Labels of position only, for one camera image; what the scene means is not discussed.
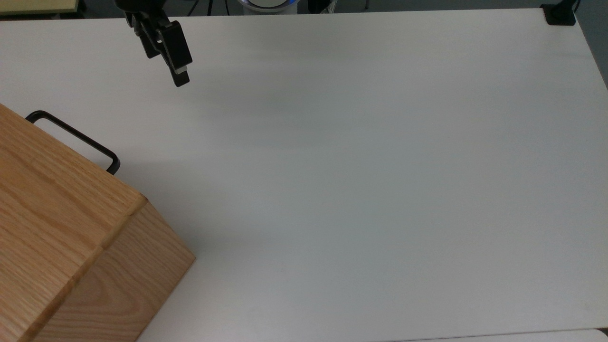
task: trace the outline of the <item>black bracket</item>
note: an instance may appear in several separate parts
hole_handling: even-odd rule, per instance
[[[557,5],[543,4],[542,10],[545,12],[547,24],[555,26],[574,26],[576,18],[572,6],[576,0],[562,0]]]
[[[182,26],[169,21],[162,10],[164,0],[114,0],[142,41],[148,58],[162,55],[171,71],[173,83],[182,86],[190,81],[186,66],[192,63]]]
[[[110,166],[108,167],[108,169],[106,171],[108,171],[111,175],[115,174],[116,171],[118,171],[118,168],[120,167],[120,160],[118,159],[118,156],[116,156],[116,154],[114,152],[108,150],[106,147],[102,146],[97,141],[94,141],[93,139],[80,133],[74,127],[66,124],[65,122],[57,119],[53,115],[51,115],[43,110],[34,111],[26,117],[26,120],[31,123],[38,121],[38,119],[47,119],[48,121],[51,121],[53,124],[63,128],[68,133],[70,133],[71,135],[75,136],[76,138],[79,138],[80,140],[84,141],[85,143],[87,143],[88,145],[93,147],[94,149],[98,150],[99,152],[103,153],[106,156],[109,156],[110,158],[112,158],[112,164],[110,164]]]

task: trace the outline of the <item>wooden panel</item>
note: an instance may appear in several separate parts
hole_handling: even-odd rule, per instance
[[[0,341],[34,335],[145,203],[0,105]]]
[[[76,12],[78,0],[2,0],[0,14]]]
[[[194,259],[146,204],[34,341],[134,341]]]

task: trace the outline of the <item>drawer handle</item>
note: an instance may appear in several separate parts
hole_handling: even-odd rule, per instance
[[[53,115],[51,115],[43,110],[34,111],[26,117],[26,120],[31,123],[38,121],[38,119],[47,119],[48,121],[51,121],[53,124],[63,128],[68,133],[70,133],[71,135],[75,136],[76,138],[79,138],[80,140],[84,141],[85,143],[87,143],[88,145],[93,147],[94,149],[98,150],[99,152],[103,153],[106,156],[109,156],[110,158],[112,158],[112,164],[110,164],[110,166],[108,167],[108,169],[106,171],[109,172],[111,175],[115,174],[116,171],[118,171],[118,168],[120,167],[120,160],[118,159],[118,156],[116,156],[116,154],[114,152],[108,150],[106,147],[100,145],[97,141],[80,133],[79,131],[74,129],[74,127],[66,124],[65,122],[57,119]]]

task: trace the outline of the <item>table surface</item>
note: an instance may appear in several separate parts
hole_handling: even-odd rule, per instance
[[[446,340],[428,340],[446,342]],[[450,338],[447,342],[606,342],[605,334],[597,330],[574,330],[542,333],[515,333],[511,335]]]
[[[540,9],[0,23],[0,102],[122,159],[198,260],[157,341],[608,326],[608,92]]]

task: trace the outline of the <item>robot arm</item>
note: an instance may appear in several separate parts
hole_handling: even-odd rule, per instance
[[[192,56],[177,21],[169,21],[162,10],[166,0],[114,0],[125,12],[126,21],[141,39],[148,58],[162,55],[176,86],[190,81],[187,65]]]

